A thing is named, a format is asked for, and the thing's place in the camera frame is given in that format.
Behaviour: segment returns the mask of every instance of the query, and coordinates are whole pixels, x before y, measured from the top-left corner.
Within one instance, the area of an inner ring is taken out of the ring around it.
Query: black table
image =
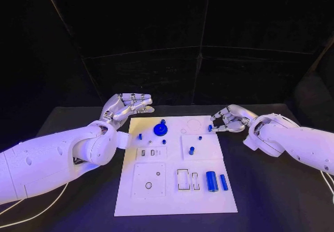
[[[284,104],[245,106],[256,114],[295,117]],[[210,115],[225,106],[156,106],[135,116]],[[55,108],[38,136],[82,127],[99,118],[101,107]],[[128,130],[130,120],[121,127]],[[242,143],[248,132],[218,133],[239,213],[114,217],[124,150],[111,162],[72,181],[52,208],[3,231],[334,231],[333,196],[320,171],[284,153],[274,158]],[[62,187],[26,199],[0,216],[0,224],[26,219],[52,203]]]

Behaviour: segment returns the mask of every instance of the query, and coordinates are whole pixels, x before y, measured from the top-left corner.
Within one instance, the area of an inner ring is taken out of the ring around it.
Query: blue object
[[[160,124],[156,125],[156,127],[153,128],[154,134],[157,136],[164,136],[167,134],[167,126],[166,126],[166,120],[163,119]]]
[[[225,189],[225,191],[228,191],[229,188],[228,188],[228,183],[226,183],[225,175],[220,175],[220,179],[222,179],[222,183],[223,183],[223,189]]]
[[[216,179],[216,173],[213,171],[207,172],[207,189],[209,192],[218,191],[218,179]]]
[[[192,146],[189,150],[189,154],[193,155],[193,152],[195,152],[195,147]]]

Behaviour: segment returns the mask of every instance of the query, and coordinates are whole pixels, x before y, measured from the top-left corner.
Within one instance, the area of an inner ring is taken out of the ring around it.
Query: white robotic arm
[[[288,118],[269,114],[258,116],[238,105],[229,105],[213,116],[223,117],[225,125],[209,127],[213,131],[241,132],[249,127],[243,144],[278,157],[284,151],[297,161],[334,174],[334,134],[300,127]]]
[[[0,204],[38,196],[105,165],[131,135],[117,132],[128,116],[154,111],[147,94],[115,94],[87,127],[19,143],[0,153]]]

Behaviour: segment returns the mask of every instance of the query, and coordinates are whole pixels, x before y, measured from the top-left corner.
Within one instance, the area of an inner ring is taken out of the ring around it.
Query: white cable
[[[333,204],[334,204],[334,191],[333,191],[333,187],[331,187],[331,185],[330,185],[330,183],[328,183],[328,181],[327,181],[327,179],[326,179],[324,172],[320,171],[320,173],[321,173],[321,175],[323,175],[323,178],[324,178],[324,180],[326,180],[326,183],[327,183],[327,185],[328,185],[328,188],[330,188],[330,190],[331,190],[331,192],[333,192]]]
[[[20,201],[17,201],[7,209],[4,209],[2,212],[0,212],[0,215],[7,211],[10,210],[25,199],[22,199]]]
[[[61,198],[61,196],[62,196],[62,194],[63,194],[63,191],[65,191],[66,187],[68,187],[68,183],[66,183],[66,185],[65,185],[65,187],[63,187],[63,190],[62,190],[62,192],[61,192],[58,198],[55,199],[53,203],[48,206],[48,208],[46,208],[38,215],[35,215],[32,218],[29,218],[29,219],[26,219],[26,220],[22,220],[22,221],[17,221],[17,222],[15,222],[15,223],[10,223],[10,224],[7,224],[7,225],[0,226],[0,228],[4,228],[4,227],[7,227],[7,226],[13,226],[13,225],[16,225],[16,224],[20,224],[20,223],[23,223],[23,222],[32,220],[33,218],[36,218],[36,217],[51,208],[51,206],[56,203],[58,199]]]

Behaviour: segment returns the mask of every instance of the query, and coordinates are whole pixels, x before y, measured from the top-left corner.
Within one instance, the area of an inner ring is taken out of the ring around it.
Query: white board
[[[157,136],[153,128],[161,119],[169,131]],[[209,124],[210,116],[131,119],[133,140],[125,150],[115,216],[238,212],[219,140],[207,130]],[[182,171],[183,176],[179,176],[179,169],[187,169],[187,174]],[[218,192],[207,190],[207,171],[216,172]],[[226,177],[228,191],[223,191],[220,174]],[[190,190],[179,190],[179,181],[182,188],[190,184]]]

